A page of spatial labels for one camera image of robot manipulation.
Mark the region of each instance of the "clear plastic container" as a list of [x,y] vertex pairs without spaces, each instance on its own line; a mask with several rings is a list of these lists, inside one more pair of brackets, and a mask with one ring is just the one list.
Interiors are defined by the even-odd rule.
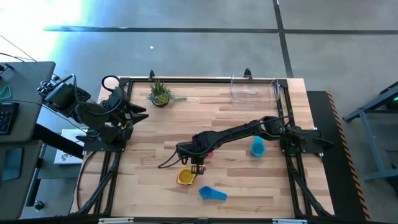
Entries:
[[234,73],[231,76],[231,101],[235,107],[271,108],[276,107],[280,97],[278,79],[271,83],[242,82],[242,74]]

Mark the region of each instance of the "wooden table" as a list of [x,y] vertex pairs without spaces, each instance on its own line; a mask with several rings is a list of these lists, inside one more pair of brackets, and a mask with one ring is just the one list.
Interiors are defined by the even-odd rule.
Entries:
[[[296,125],[313,128],[304,80],[292,78],[288,84]],[[106,86],[116,85],[114,79],[106,81]],[[181,163],[168,169],[157,168],[173,154],[176,143],[190,141],[196,133],[221,131],[265,115],[278,115],[275,106],[233,107],[227,83],[169,83],[167,86],[175,96],[186,96],[188,100],[157,108],[146,100],[150,93],[148,83],[133,85],[131,102],[147,108],[149,117],[134,126],[132,138],[122,153],[112,216],[294,217],[285,157],[278,141],[264,141],[266,153],[258,158],[249,152],[252,137],[222,145],[205,161],[205,175],[196,178],[191,186],[178,185],[176,181],[178,171],[185,167]],[[108,95],[102,88],[99,100],[107,99]],[[97,153],[83,173],[82,203],[98,185],[102,162],[103,153]],[[321,160],[304,154],[303,164],[308,187],[324,208],[333,213]],[[226,193],[227,201],[202,200],[198,189],[204,185]],[[305,211],[302,192],[297,188],[301,211]]]

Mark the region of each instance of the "small pink object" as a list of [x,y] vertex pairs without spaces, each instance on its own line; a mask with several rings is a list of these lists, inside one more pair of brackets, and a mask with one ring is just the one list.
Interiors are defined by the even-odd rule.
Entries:
[[210,159],[214,156],[214,152],[209,152],[206,156],[207,159]]

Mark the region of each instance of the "black mat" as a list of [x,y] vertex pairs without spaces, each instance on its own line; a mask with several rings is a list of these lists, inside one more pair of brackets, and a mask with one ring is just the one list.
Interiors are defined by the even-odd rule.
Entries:
[[340,121],[336,120],[333,98],[325,91],[308,91],[307,95],[315,126],[322,138],[334,143],[324,153],[323,166],[335,214],[344,220],[365,221],[368,211]]

